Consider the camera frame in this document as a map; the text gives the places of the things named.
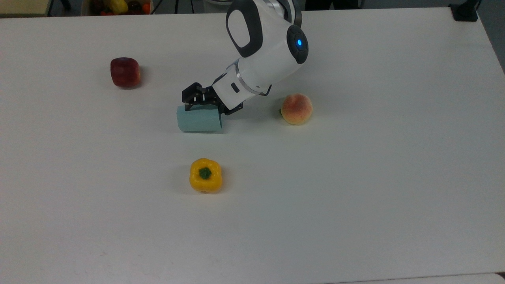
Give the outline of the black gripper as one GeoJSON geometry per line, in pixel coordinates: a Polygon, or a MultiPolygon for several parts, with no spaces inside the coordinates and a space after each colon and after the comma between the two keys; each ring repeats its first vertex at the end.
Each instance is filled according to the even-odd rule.
{"type": "Polygon", "coordinates": [[[212,86],[204,88],[197,82],[182,91],[181,101],[184,104],[185,111],[190,111],[194,106],[213,105],[218,108],[220,114],[225,114],[226,116],[243,108],[243,103],[238,104],[234,108],[226,107],[212,86]]]}

